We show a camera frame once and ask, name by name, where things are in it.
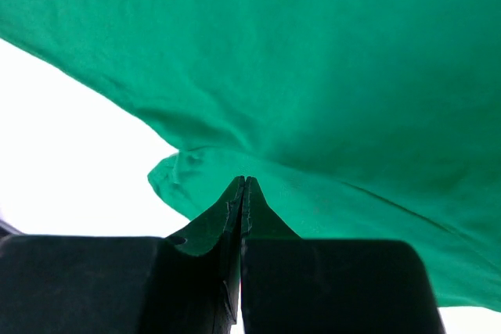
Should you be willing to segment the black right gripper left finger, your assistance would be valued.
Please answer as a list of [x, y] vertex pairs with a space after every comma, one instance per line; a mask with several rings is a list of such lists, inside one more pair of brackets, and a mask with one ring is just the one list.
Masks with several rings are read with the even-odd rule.
[[244, 186], [165, 238], [3, 236], [2, 332], [230, 332]]

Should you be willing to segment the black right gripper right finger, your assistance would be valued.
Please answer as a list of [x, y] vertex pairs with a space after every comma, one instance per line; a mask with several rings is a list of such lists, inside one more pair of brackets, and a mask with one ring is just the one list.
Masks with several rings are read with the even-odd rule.
[[444, 332], [424, 263], [409, 244], [303, 239], [252, 177], [241, 220], [245, 332]]

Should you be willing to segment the green t-shirt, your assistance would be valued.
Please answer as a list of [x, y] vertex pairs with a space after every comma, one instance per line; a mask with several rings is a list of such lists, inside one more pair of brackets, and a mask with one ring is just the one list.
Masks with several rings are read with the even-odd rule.
[[500, 0], [1, 0], [1, 36], [177, 149], [180, 214], [238, 175], [307, 238], [401, 239], [500, 309]]

